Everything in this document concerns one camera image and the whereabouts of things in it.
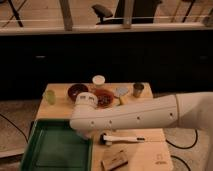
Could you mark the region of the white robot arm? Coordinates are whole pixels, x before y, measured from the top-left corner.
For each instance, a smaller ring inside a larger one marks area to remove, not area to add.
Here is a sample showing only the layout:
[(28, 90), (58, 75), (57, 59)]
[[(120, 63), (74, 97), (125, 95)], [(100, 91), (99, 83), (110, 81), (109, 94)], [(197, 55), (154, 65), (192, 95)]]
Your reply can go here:
[(81, 132), (172, 127), (203, 130), (210, 137), (204, 171), (213, 171), (213, 92), (173, 94), (105, 109), (96, 106), (94, 94), (80, 93), (70, 117), (71, 128)]

